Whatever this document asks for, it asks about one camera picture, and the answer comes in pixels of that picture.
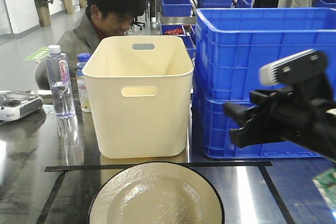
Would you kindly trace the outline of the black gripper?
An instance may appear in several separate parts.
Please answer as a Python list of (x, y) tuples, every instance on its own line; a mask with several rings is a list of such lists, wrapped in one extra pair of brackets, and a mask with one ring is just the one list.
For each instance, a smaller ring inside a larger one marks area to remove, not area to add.
[(335, 101), (326, 76), (279, 89), (250, 92), (254, 106), (226, 102), (224, 114), (238, 125), (231, 128), (231, 142), (239, 148), (292, 142), (335, 161)]

